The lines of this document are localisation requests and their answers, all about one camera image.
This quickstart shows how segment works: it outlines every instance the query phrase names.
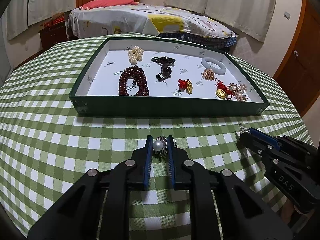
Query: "nightstand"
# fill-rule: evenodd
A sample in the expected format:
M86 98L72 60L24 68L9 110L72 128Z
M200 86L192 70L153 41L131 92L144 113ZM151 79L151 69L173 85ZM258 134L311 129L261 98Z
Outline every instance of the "nightstand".
M50 49L53 45L67 41L65 22L45 27L39 31L43 51Z

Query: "table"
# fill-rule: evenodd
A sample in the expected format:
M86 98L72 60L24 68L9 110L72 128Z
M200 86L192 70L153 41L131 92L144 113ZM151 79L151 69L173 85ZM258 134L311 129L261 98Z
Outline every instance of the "table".
M173 135L190 159L207 169L232 170L274 211L281 208L286 197L264 177L260 157L237 148L235 132L242 122L312 144L300 115L272 78L232 56L270 102L261 116L79 117L68 94L105 39L59 43L14 71L0 89L0 202L24 235L84 172L114 168L143 147L148 134ZM149 190L131 192L130 231L132 239L140 240L190 238L188 192L170 189L166 162L153 158Z

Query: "mattress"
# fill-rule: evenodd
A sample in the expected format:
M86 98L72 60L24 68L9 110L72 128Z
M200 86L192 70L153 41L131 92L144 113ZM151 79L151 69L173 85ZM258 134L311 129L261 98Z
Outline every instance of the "mattress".
M223 24L189 11L154 5L119 5L74 9L69 25L78 38L136 32L152 36L160 33L189 33L202 38L228 39L237 35Z

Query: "checkered tablecloth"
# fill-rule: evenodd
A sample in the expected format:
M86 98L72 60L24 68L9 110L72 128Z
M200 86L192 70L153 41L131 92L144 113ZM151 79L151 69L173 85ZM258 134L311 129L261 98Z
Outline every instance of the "checkered tablecloth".
M120 34L118 36L144 36ZM265 94L261 116L187 119L78 117L68 94L106 37L60 43L23 65L0 89L0 202L27 235L31 226L90 168L111 169L154 138L173 135L178 147L207 169L230 169L274 211L286 198L264 177L260 157L238 149L238 122L270 135L312 143L278 84L233 57ZM148 191L131 192L132 239L189 239L187 191L170 189L168 167L153 158Z

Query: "white pearl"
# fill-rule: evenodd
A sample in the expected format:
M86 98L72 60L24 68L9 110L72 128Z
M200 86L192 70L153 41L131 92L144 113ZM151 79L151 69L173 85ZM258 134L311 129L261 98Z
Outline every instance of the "white pearl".
M164 144L162 141L156 140L153 142L152 146L153 146L154 151L160 152L163 149Z

